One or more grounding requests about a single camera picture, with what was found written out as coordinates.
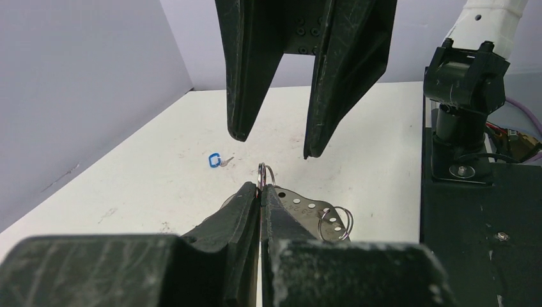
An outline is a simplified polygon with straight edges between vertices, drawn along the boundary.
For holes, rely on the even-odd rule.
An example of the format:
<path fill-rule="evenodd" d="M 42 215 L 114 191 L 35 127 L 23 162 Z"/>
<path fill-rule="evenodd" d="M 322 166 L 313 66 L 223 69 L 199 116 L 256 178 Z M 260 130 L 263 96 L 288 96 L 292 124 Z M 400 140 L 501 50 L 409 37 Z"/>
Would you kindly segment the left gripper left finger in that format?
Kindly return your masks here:
<path fill-rule="evenodd" d="M 256 186 L 184 235 L 50 235 L 1 264 L 2 306 L 255 306 Z"/>

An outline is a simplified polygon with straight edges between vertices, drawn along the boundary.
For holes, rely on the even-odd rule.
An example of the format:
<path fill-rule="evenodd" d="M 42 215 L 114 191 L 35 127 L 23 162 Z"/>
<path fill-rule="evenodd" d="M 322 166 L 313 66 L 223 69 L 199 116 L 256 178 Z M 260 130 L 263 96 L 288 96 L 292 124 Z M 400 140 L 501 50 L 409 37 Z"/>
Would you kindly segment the clear plastic keyring holder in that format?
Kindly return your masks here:
<path fill-rule="evenodd" d="M 310 200 L 275 185 L 270 166 L 260 163 L 256 184 L 256 223 L 259 239 L 268 244 L 279 237 L 325 242 L 349 241 L 353 229 L 352 213 L 325 201 Z"/>

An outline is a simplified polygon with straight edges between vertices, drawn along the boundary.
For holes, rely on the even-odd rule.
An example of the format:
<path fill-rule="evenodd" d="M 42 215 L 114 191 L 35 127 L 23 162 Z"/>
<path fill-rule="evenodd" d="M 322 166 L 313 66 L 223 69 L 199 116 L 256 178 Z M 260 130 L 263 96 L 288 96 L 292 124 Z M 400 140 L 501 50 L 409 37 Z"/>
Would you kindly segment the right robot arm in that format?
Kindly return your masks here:
<path fill-rule="evenodd" d="M 285 54 L 314 56 L 304 157 L 319 157 L 339 122 L 383 76 L 395 1 L 217 1 L 226 65 L 229 134 L 245 141 Z M 485 183 L 489 114 L 505 101 L 504 76 L 525 1 L 467 1 L 424 71 L 437 102 L 431 172 Z"/>

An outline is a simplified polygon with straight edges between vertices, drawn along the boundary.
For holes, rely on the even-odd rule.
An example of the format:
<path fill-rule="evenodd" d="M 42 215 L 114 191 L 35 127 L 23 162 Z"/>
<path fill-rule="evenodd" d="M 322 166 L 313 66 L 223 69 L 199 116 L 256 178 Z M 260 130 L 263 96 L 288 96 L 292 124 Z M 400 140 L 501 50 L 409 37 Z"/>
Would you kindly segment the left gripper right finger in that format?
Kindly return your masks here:
<path fill-rule="evenodd" d="M 325 242 L 265 186 L 262 202 L 264 306 L 456 306 L 447 274 L 420 244 Z"/>

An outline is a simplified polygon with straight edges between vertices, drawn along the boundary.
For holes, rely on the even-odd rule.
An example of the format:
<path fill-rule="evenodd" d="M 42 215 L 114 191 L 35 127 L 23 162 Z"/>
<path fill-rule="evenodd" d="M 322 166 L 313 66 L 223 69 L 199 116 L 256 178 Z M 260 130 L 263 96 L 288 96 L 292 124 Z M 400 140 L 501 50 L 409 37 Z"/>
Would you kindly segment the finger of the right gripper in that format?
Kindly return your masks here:
<path fill-rule="evenodd" d="M 320 157 L 340 121 L 386 71 L 396 1 L 326 1 L 304 158 Z"/>
<path fill-rule="evenodd" d="M 226 66 L 229 135 L 244 142 L 283 56 L 290 51 L 293 1 L 216 1 Z"/>

